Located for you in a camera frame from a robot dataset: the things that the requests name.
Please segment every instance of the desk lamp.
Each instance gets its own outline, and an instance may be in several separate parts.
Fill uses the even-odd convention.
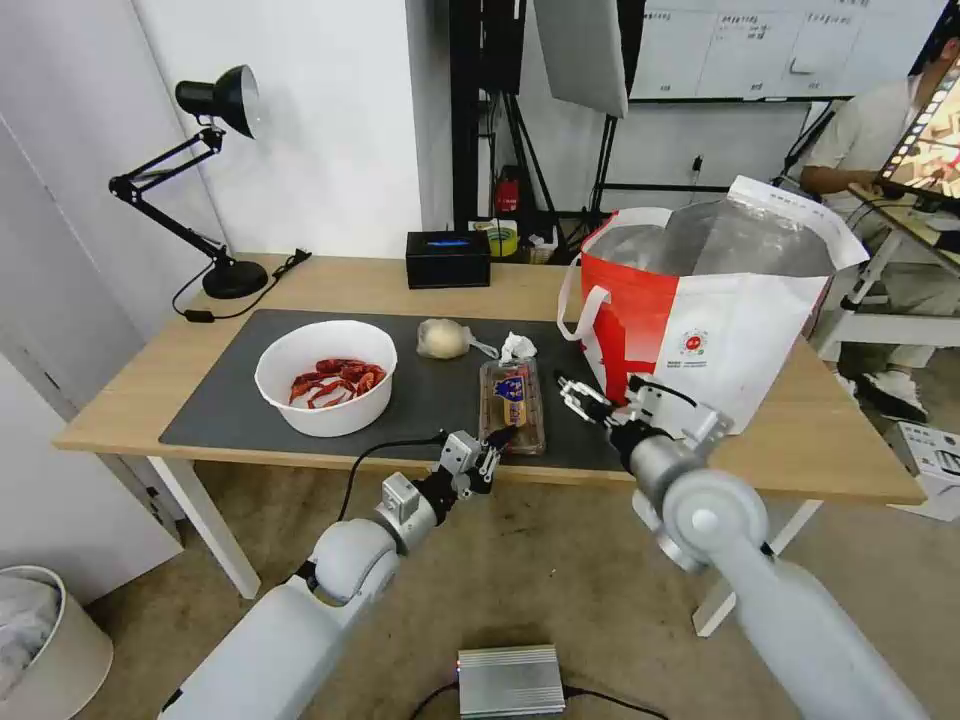
[[[207,295],[222,300],[252,295],[267,284],[267,271],[262,266],[248,260],[234,260],[228,254],[226,246],[181,225],[148,203],[144,195],[151,188],[220,152],[226,131],[214,124],[215,118],[221,118],[248,138],[254,137],[254,130],[260,119],[257,81],[249,67],[238,65],[227,70],[215,83],[189,80],[177,83],[174,96],[177,104],[193,115],[203,129],[186,142],[140,167],[111,178],[110,192],[210,258],[213,267],[203,277],[203,289]],[[207,149],[203,153],[173,168],[153,169],[198,143],[206,145]]]

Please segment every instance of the red and white bag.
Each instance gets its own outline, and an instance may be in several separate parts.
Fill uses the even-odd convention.
[[[867,257],[832,211],[739,177],[719,202],[615,213],[570,264],[557,327],[581,342],[614,402],[624,402],[629,373],[652,373],[727,414],[739,433],[828,277]],[[570,331],[563,316],[578,260],[584,302]],[[677,434],[687,406],[665,396],[660,407],[653,423]]]

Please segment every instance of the crayfish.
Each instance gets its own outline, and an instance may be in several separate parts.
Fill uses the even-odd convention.
[[[328,399],[320,406],[321,408],[333,407],[370,392],[386,376],[383,368],[375,363],[346,358],[318,360],[313,371],[294,378],[290,387],[289,404],[293,405],[293,401],[298,397],[316,390],[307,399],[307,407],[316,410],[316,403],[320,398],[331,395],[335,390],[344,390],[345,392]]]

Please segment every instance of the food label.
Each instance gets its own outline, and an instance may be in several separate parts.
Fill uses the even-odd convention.
[[[527,424],[527,406],[523,395],[523,378],[513,375],[498,382],[493,394],[503,398],[503,419],[507,425]]]

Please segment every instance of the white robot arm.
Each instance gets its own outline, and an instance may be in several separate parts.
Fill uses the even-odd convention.
[[[161,720],[294,720],[340,658],[347,633],[380,597],[400,558],[458,498],[490,492],[513,428],[480,443],[447,436],[424,480],[394,473],[369,519],[331,525],[309,559],[270,590],[167,701]]]
[[[639,419],[652,416],[658,398],[670,392],[649,376],[631,378],[625,408],[584,383],[557,381],[568,407],[609,429],[637,480],[634,509],[664,552],[687,571],[713,565],[730,583],[740,626],[804,718],[928,718],[823,585],[769,552],[767,512],[757,492],[706,467],[729,427],[722,415],[696,406],[691,428],[674,440]]]

